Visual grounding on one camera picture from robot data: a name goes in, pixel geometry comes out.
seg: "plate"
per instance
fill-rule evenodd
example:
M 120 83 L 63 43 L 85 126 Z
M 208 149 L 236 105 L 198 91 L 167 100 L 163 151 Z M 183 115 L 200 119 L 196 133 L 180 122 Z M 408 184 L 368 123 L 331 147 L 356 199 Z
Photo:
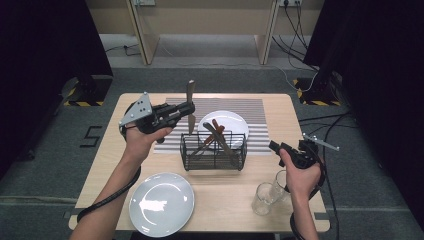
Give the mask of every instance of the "plate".
M 175 173 L 159 173 L 138 186 L 130 200 L 130 218 L 139 232 L 165 237 L 180 230 L 190 219 L 194 193 L 190 183 Z
M 233 113 L 230 111 L 215 111 L 207 114 L 202 118 L 199 122 L 199 126 L 197 127 L 197 132 L 201 133 L 209 133 L 205 127 L 203 127 L 204 122 L 209 122 L 212 126 L 212 119 L 215 119 L 218 122 L 218 125 L 223 125 L 225 127 L 224 133 L 232 132 L 233 134 L 243 134 L 246 137 L 249 136 L 249 127 L 247 126 L 247 122 L 237 113 Z M 208 135 L 200 135 L 200 140 L 205 141 Z M 229 147 L 235 149 L 239 148 L 243 144 L 243 137 L 233 138 L 231 144 L 227 142 Z

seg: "wire basket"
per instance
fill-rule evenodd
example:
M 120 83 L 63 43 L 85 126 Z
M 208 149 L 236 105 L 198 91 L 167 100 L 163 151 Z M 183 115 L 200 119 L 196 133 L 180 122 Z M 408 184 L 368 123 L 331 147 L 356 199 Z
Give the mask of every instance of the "wire basket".
M 233 169 L 241 171 L 247 154 L 246 136 L 244 134 L 223 133 L 231 154 L 224 151 L 217 142 L 204 144 L 210 133 L 181 134 L 180 153 L 184 169 Z

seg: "clear glass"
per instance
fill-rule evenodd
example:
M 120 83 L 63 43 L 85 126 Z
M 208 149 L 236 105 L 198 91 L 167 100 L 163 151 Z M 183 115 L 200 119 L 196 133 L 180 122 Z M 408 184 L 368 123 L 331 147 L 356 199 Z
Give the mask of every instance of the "clear glass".
M 286 171 L 281 170 L 275 175 L 274 182 L 272 183 L 272 188 L 270 189 L 269 195 L 271 201 L 274 203 L 276 201 L 285 201 L 289 196 L 288 192 L 284 190 L 286 186 Z
M 259 184 L 252 202 L 252 209 L 256 214 L 263 216 L 271 211 L 271 205 L 274 203 L 269 195 L 271 189 L 272 183 Z

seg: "wooden handle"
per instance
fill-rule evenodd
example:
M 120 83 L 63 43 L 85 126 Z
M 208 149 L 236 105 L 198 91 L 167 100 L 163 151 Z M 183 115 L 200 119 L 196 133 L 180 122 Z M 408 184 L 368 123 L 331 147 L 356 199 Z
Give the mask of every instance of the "wooden handle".
M 218 128 L 216 128 L 216 132 L 219 134 L 222 134 L 222 132 L 224 132 L 225 127 L 224 126 L 219 126 Z M 204 144 L 208 144 L 213 140 L 213 134 L 209 135 L 208 138 L 206 138 L 206 140 L 203 142 Z
M 212 119 L 212 124 L 213 124 L 213 127 L 218 131 L 219 125 L 218 125 L 218 122 L 215 120 L 215 118 Z

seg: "person's left hand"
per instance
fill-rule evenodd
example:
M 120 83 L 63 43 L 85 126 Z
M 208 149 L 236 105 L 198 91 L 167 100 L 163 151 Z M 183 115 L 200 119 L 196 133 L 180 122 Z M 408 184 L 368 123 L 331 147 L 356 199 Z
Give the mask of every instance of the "person's left hand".
M 161 128 L 154 133 L 145 134 L 140 132 L 140 130 L 135 127 L 134 123 L 128 123 L 126 127 L 127 145 L 124 154 L 128 155 L 130 159 L 138 161 L 139 164 L 141 164 L 149 155 L 153 142 L 164 138 L 173 130 L 172 128 Z

